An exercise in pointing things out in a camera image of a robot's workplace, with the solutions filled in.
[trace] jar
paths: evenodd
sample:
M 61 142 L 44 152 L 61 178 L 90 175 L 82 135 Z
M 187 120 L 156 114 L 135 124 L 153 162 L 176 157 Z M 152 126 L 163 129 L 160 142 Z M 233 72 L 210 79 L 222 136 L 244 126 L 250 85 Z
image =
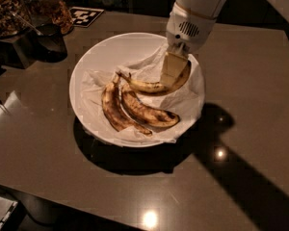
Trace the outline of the jar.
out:
M 64 0 L 24 0 L 35 26 L 52 22 L 63 35 L 73 29 L 73 20 Z
M 31 22 L 23 0 L 0 0 L 0 39 L 17 35 L 27 28 L 27 25 L 11 12 Z

